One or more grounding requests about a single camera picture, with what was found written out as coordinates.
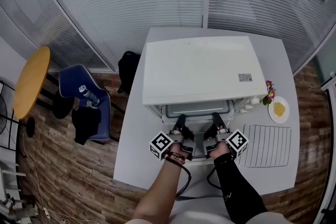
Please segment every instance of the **person's left arm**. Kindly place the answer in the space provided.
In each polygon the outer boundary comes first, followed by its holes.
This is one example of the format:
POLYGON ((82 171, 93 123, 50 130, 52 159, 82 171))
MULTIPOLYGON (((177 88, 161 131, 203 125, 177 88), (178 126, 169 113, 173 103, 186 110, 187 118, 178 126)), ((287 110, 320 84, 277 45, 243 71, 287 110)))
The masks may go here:
MULTIPOLYGON (((187 157, 179 144, 173 144, 170 151, 187 157)), ((167 223, 175 202, 180 173, 179 166, 164 160, 156 180, 140 200, 132 219, 143 219, 152 224, 167 223)))

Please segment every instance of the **white plate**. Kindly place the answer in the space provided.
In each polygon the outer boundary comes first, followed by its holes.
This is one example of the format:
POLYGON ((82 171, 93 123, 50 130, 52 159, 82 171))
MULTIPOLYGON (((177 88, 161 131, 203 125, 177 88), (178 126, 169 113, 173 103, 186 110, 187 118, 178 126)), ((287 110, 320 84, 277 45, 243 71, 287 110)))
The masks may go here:
POLYGON ((289 117, 289 105, 286 99, 280 96, 275 96, 272 103, 268 105, 268 113, 271 119, 275 121, 276 123, 285 123, 289 117), (286 108, 284 114, 281 117, 278 117, 274 114, 274 104, 275 103, 281 103, 286 108))

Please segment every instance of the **plate of food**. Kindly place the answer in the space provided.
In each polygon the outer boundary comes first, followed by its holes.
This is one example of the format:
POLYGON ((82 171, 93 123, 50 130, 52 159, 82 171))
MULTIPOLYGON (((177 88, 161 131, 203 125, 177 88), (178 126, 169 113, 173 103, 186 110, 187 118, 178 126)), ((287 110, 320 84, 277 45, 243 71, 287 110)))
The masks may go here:
POLYGON ((284 123, 289 117, 289 105, 285 98, 275 96, 273 102, 268 105, 268 113, 276 123, 284 123))

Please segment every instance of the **blue chair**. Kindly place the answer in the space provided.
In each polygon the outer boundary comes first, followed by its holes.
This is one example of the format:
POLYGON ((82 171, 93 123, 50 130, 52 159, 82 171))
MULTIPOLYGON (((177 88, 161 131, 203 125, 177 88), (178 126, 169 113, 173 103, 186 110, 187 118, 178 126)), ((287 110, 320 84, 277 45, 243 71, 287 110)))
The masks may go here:
POLYGON ((62 97, 76 97, 79 99, 79 106, 87 106, 88 99, 78 90, 81 85, 85 85, 95 96, 100 99, 97 108, 101 111, 101 122, 98 125, 98 133, 89 137, 89 140, 103 141, 110 137, 111 106, 125 114, 117 105, 111 102, 111 97, 106 89, 97 85, 89 70, 83 65, 74 65, 62 69, 59 72, 59 93, 62 97))

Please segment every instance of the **white table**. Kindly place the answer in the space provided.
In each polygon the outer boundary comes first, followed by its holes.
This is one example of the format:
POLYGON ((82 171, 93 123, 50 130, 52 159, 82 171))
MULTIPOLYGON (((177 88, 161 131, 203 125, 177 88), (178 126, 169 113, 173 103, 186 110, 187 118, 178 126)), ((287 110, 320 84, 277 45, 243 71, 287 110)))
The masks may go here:
MULTIPOLYGON (((298 101, 289 60, 280 39, 260 35, 217 29, 201 28, 151 28, 147 42, 209 36, 249 36, 259 59, 264 77, 275 84, 276 94, 284 97, 290 106, 290 116, 286 123, 277 124, 268 115, 267 107, 257 105, 253 111, 237 115, 230 123, 231 130, 244 129, 245 124, 286 126, 291 128, 289 162, 283 167, 239 168, 243 176, 259 192, 274 193, 294 186, 299 159, 299 110, 298 101)), ((144 75, 144 53, 135 74, 131 94, 120 135, 114 179, 148 189, 155 180, 162 163, 149 152, 149 141, 162 129, 161 120, 142 105, 144 75)), ((192 181, 183 196, 200 197, 221 194, 206 181, 213 165, 188 167, 192 181)), ((182 171, 179 188, 187 180, 182 171)))

